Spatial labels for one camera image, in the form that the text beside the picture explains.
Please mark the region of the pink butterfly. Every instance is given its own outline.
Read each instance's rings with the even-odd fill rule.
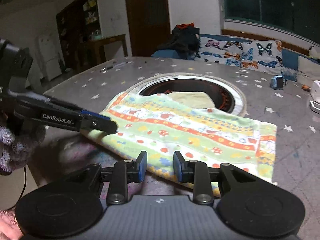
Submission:
[[[205,47],[216,47],[219,48],[220,43],[218,41],[208,40]]]

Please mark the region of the orange butterfly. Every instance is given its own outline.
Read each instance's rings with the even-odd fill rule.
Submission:
[[[225,54],[224,54],[224,57],[231,57],[231,58],[234,58],[234,59],[236,59],[236,60],[240,60],[240,55],[237,53],[237,54],[231,54],[231,53],[229,53],[229,52],[226,52]]]
[[[245,67],[245,68],[248,68],[249,66],[254,67],[255,69],[258,69],[258,68],[259,68],[259,67],[258,67],[258,62],[256,62],[256,61],[253,61],[253,62],[245,62],[245,61],[242,61],[241,63],[242,63],[242,65],[243,65],[243,67]]]
[[[276,44],[277,44],[277,49],[278,49],[279,51],[281,51],[281,49],[282,49],[282,47],[281,47],[281,45],[282,45],[281,41],[276,41]]]

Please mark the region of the gray knit glove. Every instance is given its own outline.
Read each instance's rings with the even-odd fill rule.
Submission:
[[[30,132],[22,131],[16,136],[6,127],[5,115],[0,112],[0,173],[1,171],[11,173],[26,166],[35,148],[43,142],[44,126],[30,125],[32,126]]]

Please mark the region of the white wall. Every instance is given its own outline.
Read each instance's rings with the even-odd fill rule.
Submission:
[[[171,29],[195,23],[200,33],[221,34],[219,0],[168,0]]]
[[[233,21],[233,20],[232,21],[225,20],[224,29],[259,34],[259,35],[263,35],[273,39],[279,39],[281,41],[294,44],[304,49],[309,49],[311,45],[314,45],[316,47],[316,50],[320,51],[320,47],[317,46],[316,43],[309,41],[306,38],[297,36],[293,33],[289,33],[286,31],[277,30],[275,28],[268,27],[268,26],[258,25],[254,23]]]
[[[98,10],[101,34],[103,36],[126,34],[128,54],[131,56],[132,51],[125,0],[98,0]],[[121,42],[106,45],[105,54],[106,60],[123,57],[124,53]]]
[[[9,39],[18,47],[30,49],[34,60],[28,79],[33,86],[40,86],[40,78],[43,77],[39,72],[42,64],[36,48],[36,37],[52,33],[55,47],[62,55],[55,16],[55,5],[50,2],[0,18],[0,37]]]

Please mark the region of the butterfly print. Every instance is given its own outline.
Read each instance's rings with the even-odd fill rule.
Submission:
[[[276,59],[279,61],[280,67],[283,67],[282,58],[280,58],[279,56],[276,56]]]
[[[219,54],[216,54],[216,53],[212,53],[212,52],[208,52],[208,51],[204,51],[201,53],[201,55],[203,56],[214,56],[214,57],[222,57],[221,55]]]
[[[268,43],[268,45],[264,48],[260,43],[257,42],[257,47],[259,49],[259,56],[262,56],[263,53],[267,52],[269,56],[272,56],[272,43]]]
[[[216,47],[219,48],[220,43],[218,41],[208,40],[205,47]]]
[[[242,49],[242,50],[243,50],[243,47],[242,47],[241,42],[236,42],[236,41],[228,41],[223,47],[224,47],[224,48],[229,48],[229,47],[231,47],[232,45],[236,45],[239,49]]]
[[[226,65],[231,65],[231,64],[236,65],[236,67],[240,67],[240,64],[239,64],[239,62],[237,60],[228,58],[226,60]]]
[[[256,61],[253,61],[253,62],[245,62],[245,61],[242,61],[242,66],[245,67],[245,68],[248,68],[248,67],[254,67],[255,69],[258,69],[258,62]]]
[[[253,48],[249,49],[247,53],[243,51],[241,55],[241,59],[252,60],[253,59],[252,54],[253,54]]]
[[[231,54],[231,53],[229,53],[229,52],[226,52],[225,54],[224,54],[224,57],[231,57],[231,58],[234,58],[234,59],[236,59],[236,60],[240,60],[240,55],[237,53],[237,54]]]
[[[281,51],[282,50],[282,43],[281,41],[276,41],[276,44],[277,44],[277,50]]]
[[[276,67],[278,62],[276,60],[271,61],[271,62],[264,62],[264,61],[259,60],[258,63],[261,65],[264,65],[266,67],[273,67],[274,68],[274,67]]]

